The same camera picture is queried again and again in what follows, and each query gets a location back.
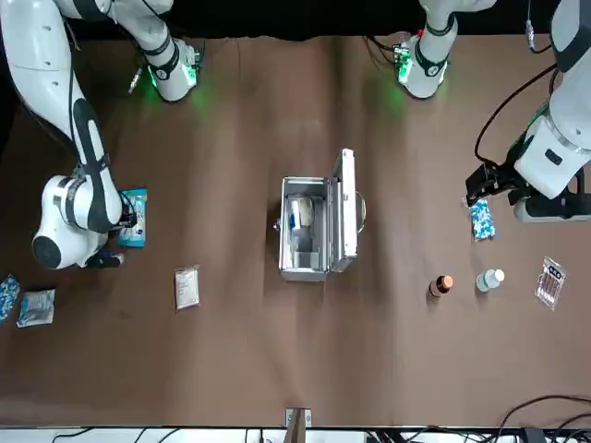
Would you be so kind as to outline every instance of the case handle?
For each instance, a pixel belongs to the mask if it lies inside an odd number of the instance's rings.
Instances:
[[[361,233],[363,228],[366,227],[366,200],[363,196],[356,192],[356,204],[357,204],[357,233]]]

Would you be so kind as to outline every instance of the plastic bottle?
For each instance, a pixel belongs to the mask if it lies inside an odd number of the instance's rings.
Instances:
[[[476,277],[476,287],[485,293],[489,289],[498,288],[505,280],[505,273],[501,269],[489,269]]]
[[[453,287],[453,278],[449,275],[440,275],[436,280],[432,281],[428,286],[428,292],[436,297],[441,297],[444,293],[448,293]]]

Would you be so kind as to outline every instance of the metal case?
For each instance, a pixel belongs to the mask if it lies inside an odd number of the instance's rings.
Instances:
[[[365,200],[356,192],[355,155],[341,150],[332,177],[285,177],[279,270],[288,281],[326,281],[357,257]]]

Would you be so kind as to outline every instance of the blue package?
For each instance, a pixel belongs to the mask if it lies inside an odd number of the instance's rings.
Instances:
[[[474,206],[468,208],[468,213],[472,217],[472,231],[477,241],[495,236],[495,225],[485,198],[481,198]]]
[[[146,245],[146,202],[147,189],[131,189],[123,191],[127,205],[131,203],[138,216],[138,222],[133,228],[124,228],[119,233],[119,245],[143,247]]]
[[[12,306],[17,301],[20,284],[12,274],[0,282],[0,321],[6,320]]]

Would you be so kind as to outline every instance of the brown table surface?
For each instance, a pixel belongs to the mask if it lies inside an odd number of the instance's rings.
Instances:
[[[491,200],[475,245],[462,204],[478,131],[552,63],[525,38],[461,37],[435,98],[416,101],[360,38],[210,41],[202,83],[162,102],[131,45],[91,42],[78,77],[100,118],[115,182],[149,189],[147,244],[121,269],[47,271],[30,252],[43,184],[73,162],[19,113],[0,165],[1,274],[56,287],[54,323],[0,327],[0,421],[28,425],[497,425],[521,401],[591,395],[589,223],[525,225]],[[482,144],[498,161],[548,94],[540,81]],[[356,152],[368,204],[359,258],[325,285],[284,282],[277,215],[286,175],[330,175]],[[568,270],[555,312],[534,296],[544,256]],[[201,306],[175,311],[174,271],[200,265]],[[487,296],[476,275],[502,268]],[[428,283],[455,287],[436,305]],[[513,425],[555,425],[554,401]]]

